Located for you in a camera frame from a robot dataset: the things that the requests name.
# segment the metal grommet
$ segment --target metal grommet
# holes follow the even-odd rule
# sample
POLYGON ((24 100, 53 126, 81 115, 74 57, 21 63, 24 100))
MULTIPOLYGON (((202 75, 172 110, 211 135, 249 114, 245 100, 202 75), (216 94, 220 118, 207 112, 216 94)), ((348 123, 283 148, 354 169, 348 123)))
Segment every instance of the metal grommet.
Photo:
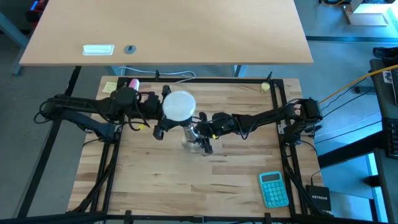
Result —
POLYGON ((134 54, 137 50, 137 47, 135 45, 127 45, 124 48, 124 53, 126 54, 134 54))

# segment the gray floor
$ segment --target gray floor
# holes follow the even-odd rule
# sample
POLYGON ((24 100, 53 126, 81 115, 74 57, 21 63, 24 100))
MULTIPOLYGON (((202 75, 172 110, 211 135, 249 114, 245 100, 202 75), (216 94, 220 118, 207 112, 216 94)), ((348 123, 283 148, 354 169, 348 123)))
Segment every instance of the gray floor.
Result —
MULTIPOLYGON (((316 1, 296 1, 298 13, 307 35, 397 37, 393 26, 352 27, 347 25, 340 7, 326 7, 316 1)), ((270 71, 278 78, 299 78, 304 97, 322 100, 336 89, 364 75, 369 70, 371 49, 378 44, 342 44, 310 42, 313 65, 249 66, 248 77, 264 77, 270 71)), ((13 217, 21 196, 32 175, 40 149, 49 130, 47 124, 32 121, 38 106, 48 97, 62 92, 72 72, 72 67, 26 67, 22 76, 12 77, 9 70, 19 49, 8 38, 0 35, 0 218, 13 217)), ((158 67, 145 68, 154 70, 158 67)), ((194 70, 199 76, 229 76, 228 67, 174 67, 170 71, 194 70)), ((101 76, 107 75, 102 67, 83 67, 74 95, 95 97, 101 76)), ((361 85, 372 85, 370 80, 361 85)), ((354 97, 348 93, 330 106, 330 109, 354 97)), ((375 96, 366 95, 331 114, 322 122, 316 142, 373 123, 380 119, 375 96)), ((380 130, 374 125, 340 138, 317 144, 319 154, 332 151, 355 141, 361 136, 380 130)), ((50 156, 29 215, 63 213, 73 187, 73 181, 85 135, 74 125, 64 123, 50 156)), ((365 157, 322 170, 325 185, 336 193, 338 201, 355 203, 352 210, 341 212, 339 217, 356 217, 368 220, 368 215, 357 213, 355 208, 366 206, 361 198, 372 198, 371 189, 361 179, 369 175, 365 157)))

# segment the desk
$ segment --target desk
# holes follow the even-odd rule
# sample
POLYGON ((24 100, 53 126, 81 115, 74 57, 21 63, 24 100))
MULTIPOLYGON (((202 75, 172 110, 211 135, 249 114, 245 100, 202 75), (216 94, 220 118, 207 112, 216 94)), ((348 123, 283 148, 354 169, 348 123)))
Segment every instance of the desk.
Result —
MULTIPOLYGON (((382 60, 374 59, 370 61, 370 64, 372 71, 385 68, 382 60)), ((386 149, 388 147, 396 148, 397 146, 396 143, 388 142, 386 139, 391 133, 389 125, 387 124, 397 121, 398 107, 394 102, 395 99, 392 84, 385 83, 381 73, 373 75, 372 81, 374 83, 374 92, 377 94, 377 100, 379 102, 383 121, 383 130, 370 136, 366 136, 365 138, 347 146, 321 155, 318 159, 320 166, 324 168, 327 166, 333 166, 340 162, 348 161, 358 156, 374 153, 378 175, 370 176, 369 179, 365 181, 371 187, 381 187, 388 221, 396 223, 398 222, 398 178, 396 172, 398 159, 386 157, 386 149)), ((369 88, 370 87, 361 87, 357 88, 356 91, 368 92, 370 90, 369 88)))
MULTIPOLYGON (((96 98, 109 96, 102 92, 104 85, 117 80, 117 77, 102 77, 96 98)), ((196 114, 203 111, 209 118, 215 112, 257 114, 273 109, 271 92, 259 91, 262 81, 247 81, 214 79, 214 83, 179 84, 141 81, 140 91, 160 94, 163 85, 170 85, 172 91, 189 91, 197 101, 196 114), (223 83, 228 80, 234 83, 223 83)), ((302 97, 298 79, 283 81, 288 101, 302 97)), ((280 103, 281 96, 276 97, 280 103)), ((260 218, 270 213, 272 217, 290 217, 288 207, 264 206, 257 178, 261 172, 283 173, 275 123, 258 128, 247 141, 235 134, 211 140, 214 154, 208 157, 184 152, 182 135, 181 128, 174 128, 165 133, 163 141, 157 141, 152 137, 152 129, 132 132, 123 128, 108 213, 123 215, 131 210, 134 215, 145 216, 260 218)), ((94 134, 88 134, 86 141, 95 138, 94 134)), ((312 142, 308 137, 303 140, 312 142)), ((94 186, 102 151, 102 142, 83 148, 68 209, 77 207, 94 186)), ((309 184, 310 176, 319 171, 317 155, 310 146, 302 144, 297 146, 297 157, 303 185, 309 184)), ((320 174, 314 176, 314 181, 322 185, 320 174)), ((299 197, 293 188, 295 209, 300 213, 299 197)), ((104 201, 103 192, 102 189, 99 202, 104 201)))
POLYGON ((22 65, 312 63, 294 0, 52 0, 22 65), (112 56, 82 55, 114 44, 112 56), (124 53, 135 45, 136 53, 124 53))

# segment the sticky note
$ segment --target sticky note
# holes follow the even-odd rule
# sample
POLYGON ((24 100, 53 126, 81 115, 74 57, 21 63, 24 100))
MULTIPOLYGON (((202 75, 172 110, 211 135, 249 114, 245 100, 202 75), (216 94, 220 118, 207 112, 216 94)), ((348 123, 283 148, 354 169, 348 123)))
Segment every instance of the sticky note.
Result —
POLYGON ((104 89, 102 90, 103 93, 112 93, 118 87, 117 83, 114 82, 106 82, 104 89))

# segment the wooden table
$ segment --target wooden table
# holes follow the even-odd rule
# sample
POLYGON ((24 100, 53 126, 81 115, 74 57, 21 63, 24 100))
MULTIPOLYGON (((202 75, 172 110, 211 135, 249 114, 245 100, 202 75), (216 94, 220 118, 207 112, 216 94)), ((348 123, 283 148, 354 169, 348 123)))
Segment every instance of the wooden table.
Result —
POLYGON ((312 56, 294 0, 50 0, 22 65, 298 64, 312 56), (114 44, 83 56, 85 44, 114 44), (125 54, 135 45, 134 54, 125 54))
MULTIPOLYGON (((102 90, 106 82, 117 77, 103 77, 97 99, 109 94, 102 90)), ((298 79, 284 79, 287 100, 302 97, 298 79)), ((163 85, 186 90, 197 101, 196 114, 215 112, 257 114, 272 109, 271 93, 261 93, 260 84, 242 83, 141 83, 140 91, 156 91, 163 85)), ((165 133, 163 141, 152 136, 152 129, 133 132, 123 129, 118 163, 109 204, 110 214, 135 215, 203 215, 222 217, 289 217, 289 209, 264 206, 257 176, 261 172, 282 172, 276 124, 269 124, 251 133, 248 140, 229 134, 211 140, 214 154, 203 157, 183 151, 181 128, 165 133)), ((88 134, 86 141, 95 139, 88 134)), ((96 181, 103 143, 93 142, 83 148, 75 185, 68 209, 75 208, 91 190, 96 181)), ((306 144, 297 146, 303 184, 319 171, 317 155, 306 144)), ((322 185, 320 174, 314 183, 322 185)), ((298 194, 294 188, 295 202, 298 194)))

